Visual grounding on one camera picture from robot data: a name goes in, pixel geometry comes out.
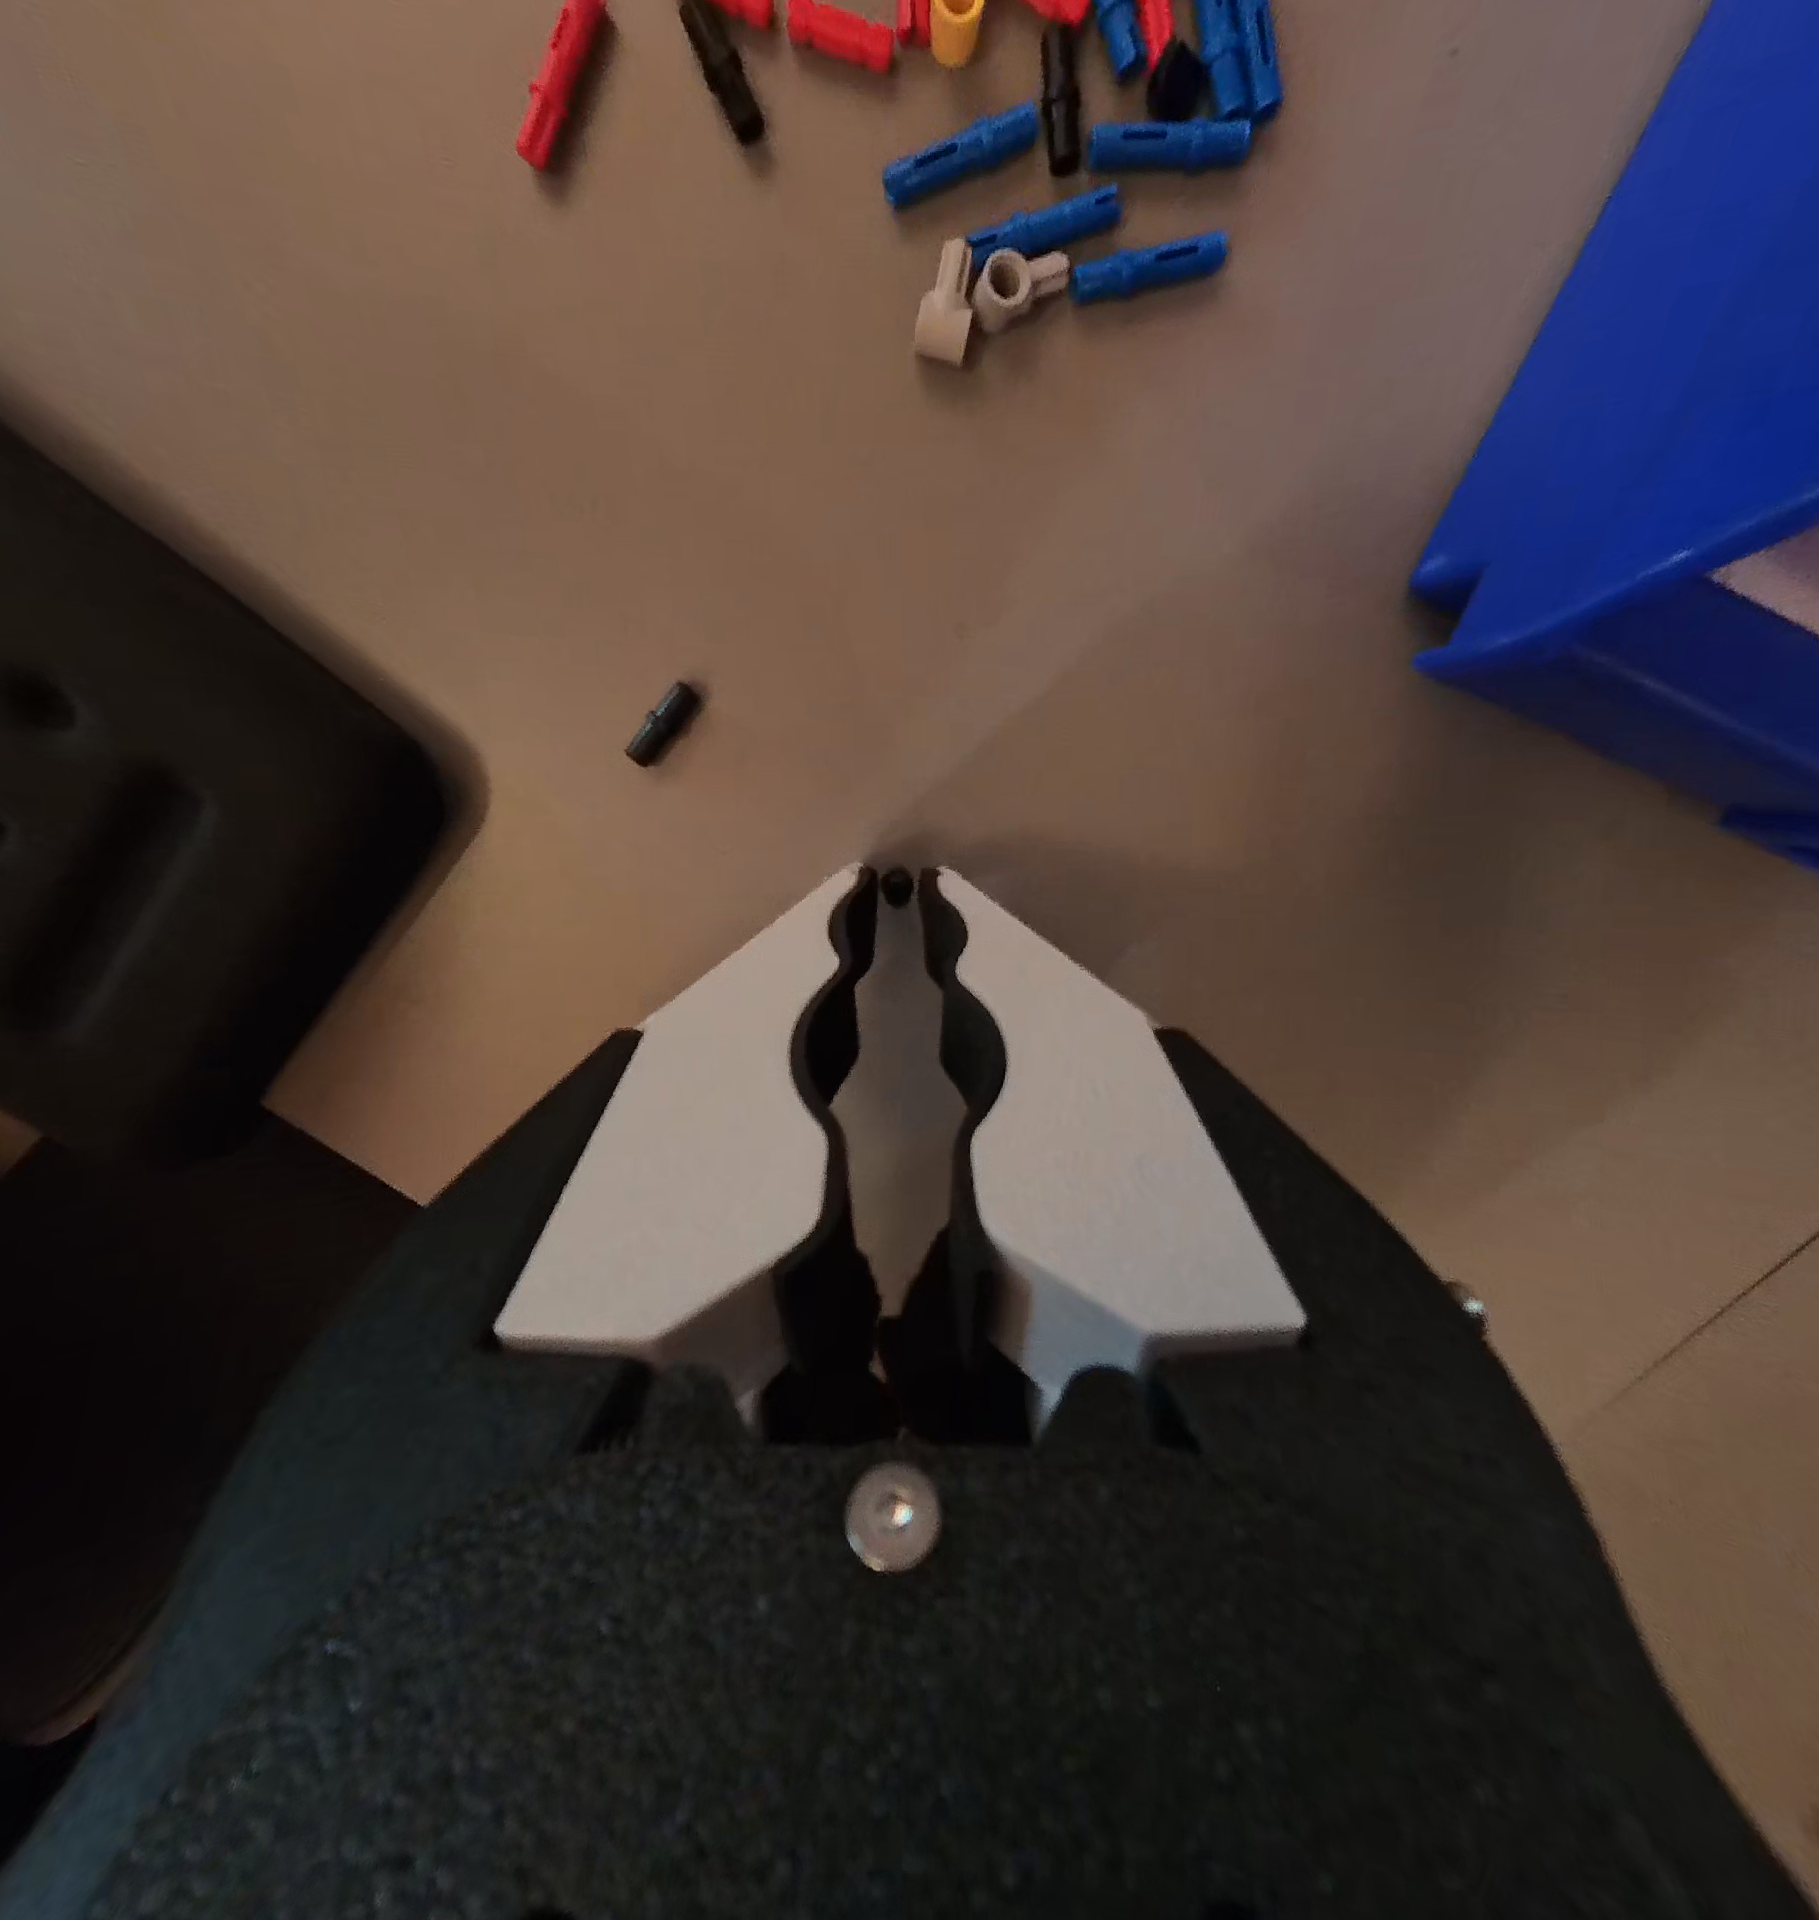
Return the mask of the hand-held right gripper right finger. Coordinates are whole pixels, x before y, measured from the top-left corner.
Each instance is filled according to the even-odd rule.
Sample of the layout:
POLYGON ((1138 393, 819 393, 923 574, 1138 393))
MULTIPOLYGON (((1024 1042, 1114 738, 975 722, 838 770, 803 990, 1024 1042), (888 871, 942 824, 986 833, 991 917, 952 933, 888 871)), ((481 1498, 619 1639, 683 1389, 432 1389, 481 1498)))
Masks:
POLYGON ((1305 1305, 1160 1028, 954 866, 923 866, 952 1151, 960 1357, 1001 1357, 1036 1425, 1081 1370, 1288 1350, 1305 1305))

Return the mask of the blue plastic bin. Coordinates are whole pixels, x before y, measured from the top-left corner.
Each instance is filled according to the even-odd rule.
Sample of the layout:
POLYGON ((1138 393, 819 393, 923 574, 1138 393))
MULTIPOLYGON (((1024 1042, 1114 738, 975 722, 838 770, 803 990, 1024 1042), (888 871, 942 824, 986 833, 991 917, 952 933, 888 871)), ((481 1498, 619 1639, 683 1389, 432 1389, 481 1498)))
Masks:
POLYGON ((1819 871, 1819 0, 1717 0, 1411 593, 1418 671, 1819 871))

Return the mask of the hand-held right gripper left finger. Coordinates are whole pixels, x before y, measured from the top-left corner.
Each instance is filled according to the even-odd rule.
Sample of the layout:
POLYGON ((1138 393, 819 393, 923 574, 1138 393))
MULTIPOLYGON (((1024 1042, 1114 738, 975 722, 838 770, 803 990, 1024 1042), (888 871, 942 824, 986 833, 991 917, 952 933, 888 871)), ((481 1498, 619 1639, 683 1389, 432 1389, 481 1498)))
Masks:
POLYGON ((858 1058, 878 871, 847 862, 640 1028, 494 1341, 705 1368, 760 1421, 798 1368, 795 1288, 855 1247, 832 1112, 858 1058))

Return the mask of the tan lego angle connector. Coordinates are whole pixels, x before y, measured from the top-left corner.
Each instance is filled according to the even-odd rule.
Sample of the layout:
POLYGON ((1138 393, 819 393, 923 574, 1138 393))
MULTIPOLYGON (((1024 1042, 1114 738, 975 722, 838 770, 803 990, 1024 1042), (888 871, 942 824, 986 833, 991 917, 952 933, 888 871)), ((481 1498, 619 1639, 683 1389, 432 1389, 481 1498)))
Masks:
POLYGON ((947 239, 936 256, 936 280, 918 295, 918 319, 915 319, 918 359, 934 359, 947 370, 960 370, 970 359, 970 327, 975 327, 970 284, 975 284, 970 239, 947 239))
POLYGON ((1042 256, 1024 256, 1015 247, 986 250, 970 288, 979 327, 1003 334, 1009 322, 1026 319, 1036 301, 1062 295, 1071 288, 1071 274, 1074 274, 1074 260, 1064 250, 1042 250, 1042 256))

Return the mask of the pile of red blue pins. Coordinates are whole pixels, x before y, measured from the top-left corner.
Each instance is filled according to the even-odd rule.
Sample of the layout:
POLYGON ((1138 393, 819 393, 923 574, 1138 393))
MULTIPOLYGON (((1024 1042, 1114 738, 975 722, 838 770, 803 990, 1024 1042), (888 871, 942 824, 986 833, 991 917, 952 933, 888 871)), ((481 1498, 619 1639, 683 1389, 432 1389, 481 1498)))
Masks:
MULTIPOLYGON (((1257 128, 1282 104, 1281 36, 1269 4, 1192 4, 1192 36, 1175 4, 1026 4, 1042 22, 1042 84, 1033 100, 970 117, 963 128, 880 166, 888 210, 915 210, 975 176, 1044 153, 1052 176, 1080 174, 1218 174, 1253 153, 1257 128)), ((674 4, 695 70, 740 150, 769 135, 769 113, 732 26, 772 32, 828 62, 888 77, 900 48, 927 48, 963 70, 986 4, 889 4, 872 17, 849 4, 674 4)), ((1036 210, 1015 210, 970 234, 975 274, 986 250, 1071 250, 1121 225, 1121 191, 1089 189, 1036 210)), ((1132 247, 1074 265, 1074 301, 1130 301, 1179 288, 1227 260, 1224 234, 1132 247)))

